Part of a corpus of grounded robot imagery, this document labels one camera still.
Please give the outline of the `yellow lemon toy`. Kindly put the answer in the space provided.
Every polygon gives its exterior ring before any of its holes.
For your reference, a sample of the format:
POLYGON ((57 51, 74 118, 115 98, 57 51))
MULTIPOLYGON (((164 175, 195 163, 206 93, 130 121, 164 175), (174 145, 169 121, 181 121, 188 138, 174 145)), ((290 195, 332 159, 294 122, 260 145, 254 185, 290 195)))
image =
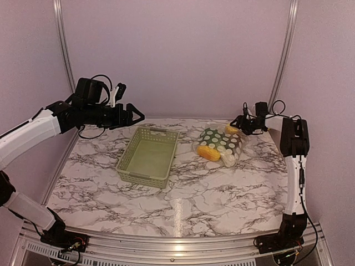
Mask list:
POLYGON ((220 159, 220 153, 218 150, 212 149, 208 146, 198 146, 197 154, 209 161, 218 161, 220 159))

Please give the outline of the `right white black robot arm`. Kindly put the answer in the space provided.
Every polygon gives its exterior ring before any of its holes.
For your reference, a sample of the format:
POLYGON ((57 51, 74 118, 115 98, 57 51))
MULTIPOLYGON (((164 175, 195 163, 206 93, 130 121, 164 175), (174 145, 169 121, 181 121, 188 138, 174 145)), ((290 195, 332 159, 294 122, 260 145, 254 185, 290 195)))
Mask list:
POLYGON ((260 253, 273 252, 302 244, 309 221, 306 210, 306 160, 310 149, 307 121, 282 115, 239 115, 230 126, 246 135, 271 129, 280 133, 279 149, 287 167, 287 202, 277 233, 255 238, 260 253))

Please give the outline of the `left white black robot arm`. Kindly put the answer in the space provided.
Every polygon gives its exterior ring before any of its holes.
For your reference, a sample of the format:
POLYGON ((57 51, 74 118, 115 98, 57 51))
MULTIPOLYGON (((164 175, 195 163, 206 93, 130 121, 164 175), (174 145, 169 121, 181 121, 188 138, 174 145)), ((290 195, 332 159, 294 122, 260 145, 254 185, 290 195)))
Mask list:
POLYGON ((87 104, 75 107, 57 101, 40 109, 34 117, 1 135, 1 206, 21 219, 41 228, 42 242, 65 247, 77 239, 66 231, 64 221, 51 209, 17 192, 8 175, 3 171, 13 160, 46 139, 64 134, 73 128, 95 125, 113 130, 137 124, 145 116, 133 104, 87 104))

